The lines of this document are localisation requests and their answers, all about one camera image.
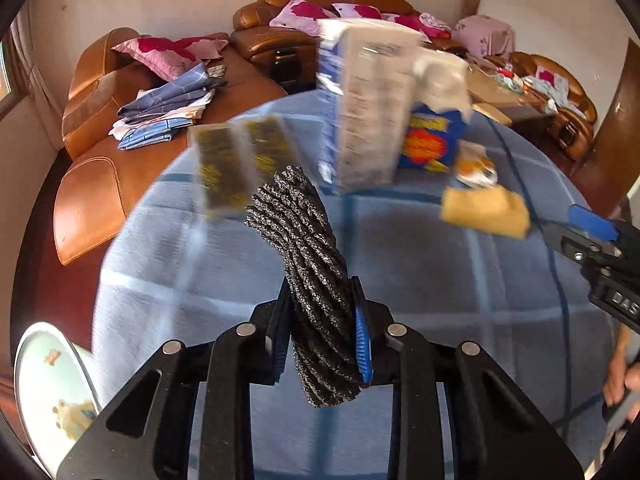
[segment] yellow sponge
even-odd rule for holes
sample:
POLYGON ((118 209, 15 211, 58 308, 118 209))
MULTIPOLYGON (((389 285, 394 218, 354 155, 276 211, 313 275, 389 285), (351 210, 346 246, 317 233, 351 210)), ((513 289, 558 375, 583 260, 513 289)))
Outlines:
POLYGON ((523 198, 502 186, 454 189, 442 194, 440 219, 494 235, 524 239, 531 227, 523 198))

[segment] pink floral pillow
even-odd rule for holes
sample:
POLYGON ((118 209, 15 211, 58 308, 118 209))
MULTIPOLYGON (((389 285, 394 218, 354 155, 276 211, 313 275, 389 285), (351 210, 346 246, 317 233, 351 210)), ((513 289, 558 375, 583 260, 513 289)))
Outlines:
POLYGON ((426 35, 430 38, 451 38, 451 27, 428 12, 420 15, 420 23, 426 27, 426 35))
POLYGON ((172 81, 190 70, 203 59, 218 59, 220 50, 228 41, 211 38, 183 38, 171 41, 167 38, 135 38, 113 47, 129 54, 147 66, 165 81, 172 81))
POLYGON ((220 51, 229 44, 227 40, 216 40, 215 38, 202 36, 198 38, 182 38, 174 41, 174 43, 200 59, 220 59, 222 57, 220 51))
POLYGON ((539 66, 536 69, 536 79, 547 81, 553 88, 558 90, 565 98, 569 95, 569 80, 559 74, 550 72, 546 68, 539 66))
POLYGON ((337 18, 337 16, 306 0, 291 0, 280 11, 280 14, 269 22, 269 25, 271 27, 295 28, 310 36, 320 36, 318 20, 323 18, 337 18))
POLYGON ((165 81, 172 81, 196 66, 200 59, 167 38, 134 38, 113 47, 129 54, 165 81))
POLYGON ((334 4, 334 9, 338 11, 341 18, 374 18, 382 19, 382 14, 376 7, 370 5, 357 4, 334 4))
POLYGON ((420 21, 420 16, 405 16, 403 14, 383 14, 382 19, 386 22, 394 22, 399 23, 399 25, 404 25, 405 27, 412 28, 413 30, 417 30, 422 33, 422 37, 425 41, 431 43, 429 39, 429 35, 427 31, 429 27, 425 27, 420 21))

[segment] white ceramic bowl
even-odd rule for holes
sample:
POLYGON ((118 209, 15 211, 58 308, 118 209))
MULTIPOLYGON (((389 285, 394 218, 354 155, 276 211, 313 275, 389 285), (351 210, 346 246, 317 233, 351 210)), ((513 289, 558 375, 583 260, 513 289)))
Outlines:
POLYGON ((100 412, 91 370, 92 355, 74 345, 53 325, 31 325, 20 340, 15 357, 15 398, 22 425, 34 453, 52 478, 76 443, 57 427, 53 407, 90 401, 100 412))

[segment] window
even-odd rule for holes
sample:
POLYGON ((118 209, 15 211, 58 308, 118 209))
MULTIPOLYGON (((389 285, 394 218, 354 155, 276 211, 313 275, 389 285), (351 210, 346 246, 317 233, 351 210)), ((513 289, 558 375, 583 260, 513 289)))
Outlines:
POLYGON ((0 41, 0 120, 27 95, 9 35, 0 41))
POLYGON ((5 97, 7 97, 10 93, 11 93, 11 83, 9 83, 9 77, 6 73, 6 65, 4 62, 4 48, 3 44, 4 42, 0 43, 0 102, 2 102, 2 100, 4 100, 5 97))

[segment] snack packet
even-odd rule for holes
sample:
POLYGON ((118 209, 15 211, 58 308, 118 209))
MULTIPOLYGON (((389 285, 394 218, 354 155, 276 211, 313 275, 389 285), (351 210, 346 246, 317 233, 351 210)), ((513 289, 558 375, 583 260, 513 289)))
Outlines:
POLYGON ((474 189, 498 184, 495 165, 486 156, 486 148, 481 144, 459 140, 455 169, 456 179, 474 189))
POLYGON ((280 117, 237 119, 189 128, 198 157, 196 203, 212 220, 244 212, 252 194, 298 157, 280 117))

